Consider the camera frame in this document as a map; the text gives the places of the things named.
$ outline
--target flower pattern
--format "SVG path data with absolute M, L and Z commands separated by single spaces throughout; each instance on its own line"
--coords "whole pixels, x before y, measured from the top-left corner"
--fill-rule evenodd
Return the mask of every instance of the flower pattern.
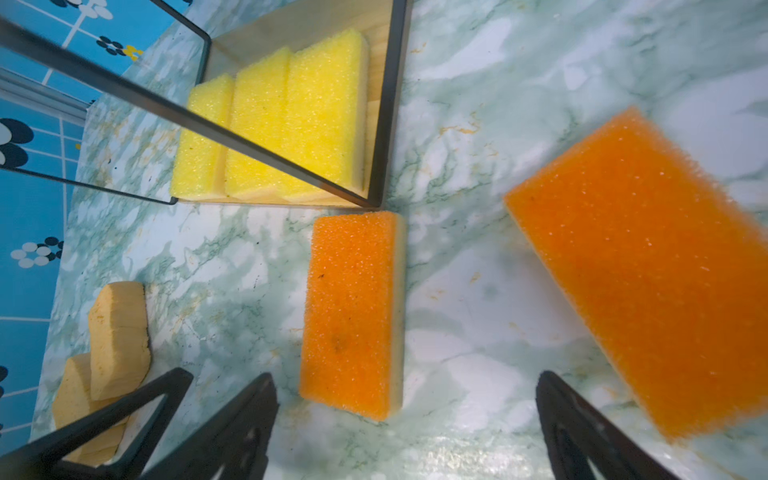
M 80 10 L 81 14 L 89 18 L 101 17 L 104 20 L 114 18 L 112 12 L 107 9 L 107 0 L 89 0 L 87 4 L 83 3 L 83 0 L 50 0 L 50 2 L 57 7 L 75 7 Z
M 123 44 L 121 44 L 119 41 L 110 40 L 109 38 L 102 35 L 96 41 L 96 45 L 102 47 L 110 55 L 120 55 L 122 57 L 125 56 L 125 52 L 123 51 Z
M 35 265 L 46 266 L 53 260 L 60 259 L 63 249 L 63 240 L 59 241 L 56 237 L 48 237 L 43 243 L 25 243 L 22 248 L 11 252 L 11 258 L 18 260 L 18 265 L 21 268 L 32 268 Z
M 28 144 L 35 137 L 32 129 L 23 121 L 0 118 L 0 165 L 21 167 L 29 160 L 27 152 L 19 144 Z

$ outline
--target black flower print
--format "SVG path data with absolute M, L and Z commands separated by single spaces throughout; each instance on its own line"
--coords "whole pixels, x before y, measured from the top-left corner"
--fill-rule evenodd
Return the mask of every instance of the black flower print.
M 77 8 L 78 5 L 82 3 L 82 0 L 72 0 L 71 2 L 68 0 L 51 0 L 51 3 L 56 5 L 57 7 L 67 8 L 67 7 L 75 7 Z
M 119 41 L 110 40 L 103 35 L 98 38 L 96 45 L 102 47 L 110 55 L 120 55 L 121 57 L 126 56 L 125 52 L 123 51 L 123 44 L 121 44 Z
M 60 241 L 56 237 L 48 237 L 42 243 L 25 243 L 22 245 L 22 248 L 11 252 L 11 258 L 18 260 L 18 265 L 21 268 L 46 266 L 53 260 L 61 259 L 63 249 L 63 240 Z
M 35 137 L 23 121 L 0 118 L 0 165 L 17 168 L 29 160 L 27 152 L 18 144 L 28 144 Z

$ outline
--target black metal bar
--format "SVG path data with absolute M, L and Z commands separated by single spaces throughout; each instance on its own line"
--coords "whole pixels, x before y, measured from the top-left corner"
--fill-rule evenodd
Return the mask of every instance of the black metal bar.
M 210 39 L 210 35 L 208 35 L 202 28 L 190 22 L 189 18 L 183 16 L 175 8 L 163 2 L 163 0 L 151 1 L 158 7 L 162 8 L 163 11 L 168 13 L 171 17 L 175 18 L 177 22 L 189 28 L 195 35 L 203 39 L 203 54 L 200 57 L 200 66 L 197 68 L 197 79 L 195 80 L 195 85 L 203 83 L 205 70 L 208 66 L 208 57 L 210 56 L 210 46 L 213 44 L 213 41 Z
M 594 480 L 588 458 L 605 478 L 679 480 L 555 373 L 539 377 L 536 406 L 556 480 Z
M 260 480 L 278 410 L 269 373 L 253 380 L 142 480 Z M 223 467 L 220 475 L 215 475 Z
M 115 194 L 120 195 L 122 197 L 129 197 L 129 198 L 136 198 L 138 200 L 146 200 L 147 202 L 155 202 L 156 204 L 163 204 L 163 205 L 174 205 L 176 202 L 179 201 L 176 197 L 171 197 L 170 201 L 165 200 L 158 200 L 157 198 L 149 198 L 149 197 L 142 197 L 141 195 L 135 195 L 135 194 L 129 194 L 127 192 L 121 192 L 119 190 L 112 190 L 111 188 L 106 187 L 99 187 L 98 185 L 91 185 L 91 184 L 84 184 L 82 182 L 78 182 L 76 180 L 69 180 L 68 178 L 61 178 L 61 177 L 54 177 L 52 175 L 46 175 L 46 174 L 39 174 L 38 172 L 32 172 L 29 170 L 22 170 L 21 168 L 12 168 L 12 167 L 6 167 L 5 165 L 0 165 L 0 170 L 8 170 L 11 172 L 19 172 L 20 174 L 29 175 L 30 177 L 37 177 L 37 178 L 44 178 L 46 180 L 53 180 L 57 181 L 62 184 L 72 185 L 74 187 L 86 187 L 91 188 L 93 190 L 98 190 L 100 192 L 106 192 L 108 194 Z
M 103 409 L 0 458 L 3 478 L 47 480 L 128 479 L 141 474 L 181 400 L 192 383 L 192 374 L 175 368 Z M 89 467 L 62 460 L 77 447 L 106 432 L 157 397 L 163 396 L 152 420 L 112 465 Z
M 368 200 L 374 207 L 384 203 L 389 179 L 389 163 L 392 154 L 392 140 L 397 123 L 400 82 L 406 56 L 403 54 L 408 44 L 408 30 L 411 20 L 413 0 L 394 0 L 392 17 L 389 21 L 389 40 L 387 41 L 382 81 L 382 99 L 379 106 L 379 121 L 376 125 L 376 142 L 373 145 L 370 187 Z
M 367 198 L 347 190 L 300 165 L 288 161 L 266 148 L 237 135 L 200 115 L 183 108 L 166 98 L 162 98 L 146 88 L 142 88 L 76 54 L 59 48 L 57 45 L 24 30 L 11 22 L 0 18 L 0 45 L 20 55 L 35 60 L 60 71 L 76 80 L 109 93 L 128 103 L 156 114 L 168 121 L 179 124 L 204 137 L 238 151 L 270 167 L 276 168 L 292 177 L 321 188 L 337 197 L 361 207 L 376 207 Z

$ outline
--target orange sponge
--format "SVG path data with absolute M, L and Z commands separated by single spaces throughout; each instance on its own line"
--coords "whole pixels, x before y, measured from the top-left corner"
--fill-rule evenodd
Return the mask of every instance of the orange sponge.
M 768 409 L 766 233 L 636 108 L 505 202 L 663 435 Z
M 398 214 L 315 222 L 299 392 L 385 420 L 402 404 L 406 226 Z

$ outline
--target blue tile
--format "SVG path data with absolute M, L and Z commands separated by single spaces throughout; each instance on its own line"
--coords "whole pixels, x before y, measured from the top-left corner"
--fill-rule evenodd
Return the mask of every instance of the blue tile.
M 0 423 L 3 425 L 3 428 L 6 429 L 31 422 L 32 416 L 35 414 L 35 400 L 37 398 L 37 390 L 2 397 L 0 399 Z
M 52 157 L 50 156 L 50 154 L 40 154 L 38 152 L 27 151 L 27 150 L 25 151 L 27 152 L 28 160 L 26 165 L 21 166 L 22 169 L 37 172 L 39 174 L 47 174 L 47 175 L 54 175 L 56 177 L 61 177 L 63 172 L 61 170 L 60 156 Z M 51 190 L 56 185 L 54 183 L 50 183 L 51 180 L 40 179 L 38 181 L 40 182 L 44 181 L 46 182 L 46 185 L 40 186 L 35 190 L 40 190 L 41 188 L 44 188 L 46 190 Z
M 61 157 L 61 137 L 58 135 L 46 134 L 41 131 L 34 131 L 32 141 L 27 144 L 21 144 L 24 149 L 37 150 L 46 154 Z
M 0 118 L 13 118 L 18 121 L 23 121 L 29 127 L 58 133 L 58 118 L 42 114 L 31 108 L 26 108 L 1 98 Z
M 10 71 L 18 73 L 22 77 L 30 78 L 34 81 L 43 81 L 48 67 L 40 65 L 36 61 L 30 60 L 23 55 L 0 48 L 0 65 Z
M 3 2 L 2 14 L 11 22 L 17 23 L 27 30 L 40 35 L 43 38 L 61 45 L 72 30 L 71 25 L 66 25 L 50 16 L 39 12 L 21 2 Z
M 5 393 L 40 384 L 47 338 L 48 322 L 0 320 L 0 365 L 8 369 L 8 376 L 0 383 Z
M 68 121 L 64 122 L 64 135 L 67 137 L 83 139 L 83 127 L 80 125 L 71 124 Z
M 78 164 L 75 162 L 67 162 L 67 178 L 69 180 L 76 180 L 76 176 L 78 173 Z
M 51 75 L 50 80 L 48 80 L 48 86 L 87 104 L 101 96 L 100 91 L 88 87 L 86 84 L 82 84 L 64 74 L 60 74 L 57 71 L 53 72 Z
M 3 432 L 2 437 L 0 437 L 0 455 L 13 452 L 19 447 L 26 445 L 27 442 L 29 442 L 29 435 L 31 430 L 31 427 L 26 427 L 23 429 L 14 430 L 13 432 Z
M 96 36 L 105 36 L 117 41 L 124 48 L 133 45 L 138 50 L 146 50 L 160 35 L 174 24 L 175 20 L 159 7 L 146 2 L 131 7 L 110 4 L 113 18 L 86 18 L 83 29 Z
M 79 160 L 80 159 L 80 142 L 65 138 L 64 139 L 64 156 L 70 160 Z
M 37 155 L 30 154 L 30 170 L 61 176 L 61 160 L 33 156 Z M 11 252 L 27 242 L 63 238 L 65 188 L 51 180 L 3 170 L 0 191 L 0 316 L 49 318 L 60 260 L 22 268 Z M 36 252 L 27 255 L 36 257 Z

